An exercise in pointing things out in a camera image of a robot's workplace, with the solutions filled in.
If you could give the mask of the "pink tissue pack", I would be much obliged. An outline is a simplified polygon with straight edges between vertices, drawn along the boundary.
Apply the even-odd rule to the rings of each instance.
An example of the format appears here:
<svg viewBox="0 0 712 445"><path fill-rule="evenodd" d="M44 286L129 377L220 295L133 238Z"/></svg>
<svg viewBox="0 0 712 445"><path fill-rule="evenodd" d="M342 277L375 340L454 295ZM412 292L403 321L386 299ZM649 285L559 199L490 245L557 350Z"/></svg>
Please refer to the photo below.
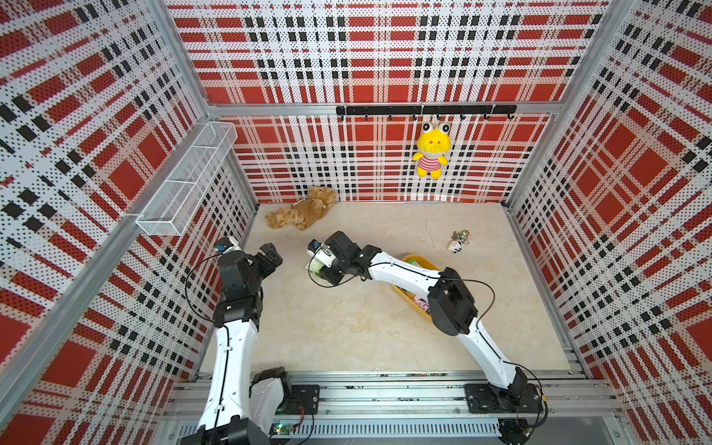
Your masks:
<svg viewBox="0 0 712 445"><path fill-rule="evenodd" d="M421 298L415 299L415 304L425 313L429 313L430 307L426 300L423 300Z"/></svg>

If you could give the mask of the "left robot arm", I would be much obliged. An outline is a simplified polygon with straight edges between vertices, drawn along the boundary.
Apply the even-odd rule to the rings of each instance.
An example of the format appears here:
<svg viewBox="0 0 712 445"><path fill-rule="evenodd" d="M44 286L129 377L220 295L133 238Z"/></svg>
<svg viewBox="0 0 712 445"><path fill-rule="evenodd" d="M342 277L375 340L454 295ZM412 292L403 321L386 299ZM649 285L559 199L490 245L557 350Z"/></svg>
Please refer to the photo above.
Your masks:
<svg viewBox="0 0 712 445"><path fill-rule="evenodd" d="M222 279L221 299L212 316L217 350L211 388L198 427L182 444L269 444L280 406L291 395L289 374L276 367L250 378L252 355L263 312L263 280L283 263L273 244L254 254L233 237L215 250Z"/></svg>

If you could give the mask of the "green tissue pack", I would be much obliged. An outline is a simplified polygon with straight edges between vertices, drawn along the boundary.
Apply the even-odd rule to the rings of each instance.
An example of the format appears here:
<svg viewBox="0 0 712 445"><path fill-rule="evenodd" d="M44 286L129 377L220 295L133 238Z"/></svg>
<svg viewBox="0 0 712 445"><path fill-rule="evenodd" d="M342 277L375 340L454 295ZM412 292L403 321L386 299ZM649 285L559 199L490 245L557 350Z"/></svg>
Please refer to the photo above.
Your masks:
<svg viewBox="0 0 712 445"><path fill-rule="evenodd" d="M311 262L308 264L308 270L312 274L316 274L317 276L318 276L318 274L320 274L320 272L322 271L323 268L324 268L324 263L321 263L320 261L318 261L316 259L312 259Z"/></svg>

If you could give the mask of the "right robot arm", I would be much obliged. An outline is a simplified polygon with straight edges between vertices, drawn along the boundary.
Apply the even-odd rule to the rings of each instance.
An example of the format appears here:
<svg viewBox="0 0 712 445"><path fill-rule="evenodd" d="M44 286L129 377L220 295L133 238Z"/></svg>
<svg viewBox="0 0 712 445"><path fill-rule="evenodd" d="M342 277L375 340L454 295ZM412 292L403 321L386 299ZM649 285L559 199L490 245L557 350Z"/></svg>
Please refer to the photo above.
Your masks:
<svg viewBox="0 0 712 445"><path fill-rule="evenodd" d="M331 287L345 276L388 283L424 297L432 324L458 339L476 360L498 407L506 413L544 413L545 397L538 383L531 384L526 369L513 363L496 345L480 321L467 280L452 268L428 270L399 260L381 248L363 248L338 231L326 242L310 242L308 269Z"/></svg>

